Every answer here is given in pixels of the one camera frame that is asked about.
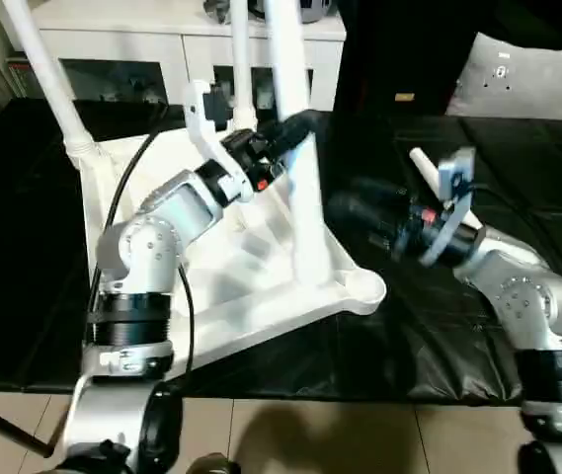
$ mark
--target silver robotic arm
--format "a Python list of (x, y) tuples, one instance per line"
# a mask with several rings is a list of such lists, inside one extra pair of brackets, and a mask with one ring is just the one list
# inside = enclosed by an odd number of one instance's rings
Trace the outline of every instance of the silver robotic arm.
[(392, 253), (441, 263), (493, 306), (514, 349), (522, 380), (522, 421), (535, 441), (519, 455), (522, 474), (562, 474), (562, 276), (516, 238), (491, 227), (462, 224), (471, 203), (473, 150), (439, 167), (442, 215), (418, 205), (406, 190), (368, 179), (334, 196), (334, 220), (362, 226)]
[(182, 255), (226, 206), (264, 190), (282, 172), (283, 154), (313, 131), (316, 113), (304, 111), (219, 141), (208, 110), (221, 109), (221, 92), (201, 82), (191, 91), (187, 129), (206, 161), (156, 189), (99, 240), (98, 303), (63, 434), (66, 459), (52, 472), (164, 474), (173, 466), (182, 399), (163, 377), (174, 355), (168, 323)]

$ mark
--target black table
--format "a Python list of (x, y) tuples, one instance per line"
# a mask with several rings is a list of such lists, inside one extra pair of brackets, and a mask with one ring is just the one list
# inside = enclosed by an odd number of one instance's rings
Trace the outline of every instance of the black table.
[[(146, 132), (156, 109), (80, 104), (98, 140)], [(173, 112), (165, 127), (181, 126)], [(562, 249), (562, 122), (482, 118), (337, 118), (319, 134), (325, 196), (352, 176), (388, 179), (435, 202), (411, 166), (422, 146), (439, 160), (478, 150), (476, 180), (537, 217)], [(177, 159), (174, 150), (173, 159)], [(485, 197), (474, 211), (542, 254), (518, 216)], [(370, 316), (341, 313), (195, 371), (189, 395), (513, 405), (520, 398), (506, 336), (479, 294), (445, 269), (395, 264), (349, 229), (357, 262), (388, 295)], [(44, 102), (0, 114), (0, 390), (69, 393), (79, 374), (87, 299), (77, 172)]]

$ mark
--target white metal pole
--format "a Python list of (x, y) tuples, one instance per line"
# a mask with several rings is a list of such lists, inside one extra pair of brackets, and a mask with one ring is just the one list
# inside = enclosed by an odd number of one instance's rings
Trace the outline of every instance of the white metal pole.
[[(118, 180), (113, 160), (105, 149), (94, 141), (76, 112), (68, 91), (61, 81), (59, 65), (52, 59), (43, 44), (43, 38), (35, 24), (28, 1), (3, 0), (3, 2), (45, 98), (61, 128), (67, 156), (81, 172), (88, 262), (92, 272), (96, 265), (96, 243), (103, 230), (105, 216)], [(131, 202), (129, 197), (125, 196), (120, 203), (120, 213), (130, 214), (131, 211)]]
[(79, 118), (74, 104), (59, 77), (58, 64), (48, 54), (27, 0), (4, 0), (15, 31), (45, 93), (56, 121), (63, 132), (66, 146), (81, 147), (93, 142)]
[[(309, 108), (309, 85), (297, 0), (266, 0), (279, 119)], [(325, 239), (315, 138), (288, 153), (289, 207), (294, 233), (293, 268), (298, 281), (319, 284), (332, 277)]]
[(248, 0), (230, 0), (230, 23), (232, 25), (232, 61), (234, 64), (234, 126), (236, 129), (255, 129), (257, 117), (252, 104)]

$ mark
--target black pole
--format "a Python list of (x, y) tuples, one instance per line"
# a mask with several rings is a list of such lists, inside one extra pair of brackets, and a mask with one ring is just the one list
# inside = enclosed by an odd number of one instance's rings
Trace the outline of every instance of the black pole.
[(37, 453), (39, 456), (51, 457), (54, 453), (54, 446), (46, 444), (30, 433), (26, 433), (24, 430), (4, 420), (2, 417), (0, 417), (0, 435)]

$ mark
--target black cable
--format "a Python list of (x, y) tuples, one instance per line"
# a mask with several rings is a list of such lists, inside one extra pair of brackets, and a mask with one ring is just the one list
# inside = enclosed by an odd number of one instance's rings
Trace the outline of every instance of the black cable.
[[(114, 218), (116, 217), (116, 212), (119, 208), (120, 198), (122, 197), (122, 192), (124, 191), (124, 187), (126, 183), (129, 181), (129, 177), (131, 173), (135, 169), (136, 165), (142, 158), (142, 155), (149, 147), (149, 145), (155, 140), (155, 138), (160, 134), (160, 127), (162, 125), (162, 120), (169, 112), (169, 106), (165, 105), (162, 112), (160, 113), (160, 117), (157, 119), (156, 125), (153, 127), (151, 132), (148, 136), (144, 139), (140, 147), (137, 149), (135, 154), (131, 157), (131, 160), (127, 163), (122, 176), (120, 176), (119, 183), (116, 186), (116, 190), (114, 191), (114, 195), (112, 197), (112, 202), (110, 204), (110, 210), (107, 213), (107, 219), (105, 220), (105, 226), (103, 227), (103, 231), (105, 231), (108, 227), (110, 227), (114, 223)], [(87, 310), (94, 311), (95, 304), (96, 304), (96, 297), (99, 292), (99, 281), (101, 279), (101, 269), (98, 268), (98, 265), (94, 268), (94, 274), (92, 275), (92, 281), (90, 282), (90, 297), (87, 301)]]
[(472, 184), (468, 187), (470, 191), (479, 192), (487, 194), (492, 198), (500, 201), (506, 208), (512, 211), (517, 217), (519, 217), (522, 222), (529, 228), (529, 230), (538, 238), (541, 246), (547, 251), (546, 260), (549, 261), (551, 269), (562, 275), (562, 253), (559, 250), (557, 244), (550, 237), (546, 228), (537, 220), (536, 217), (532, 215), (527, 209), (520, 209), (518, 206), (512, 202), (507, 197), (501, 195), (497, 191), (493, 190), (484, 184)]
[(186, 300), (189, 305), (189, 358), (186, 361), (186, 369), (184, 370), (184, 385), (185, 387), (191, 386), (191, 372), (193, 371), (193, 356), (195, 355), (195, 307), (193, 306), (193, 293), (189, 285), (189, 279), (186, 277), (186, 271), (183, 266), (178, 268), (184, 292), (186, 293)]

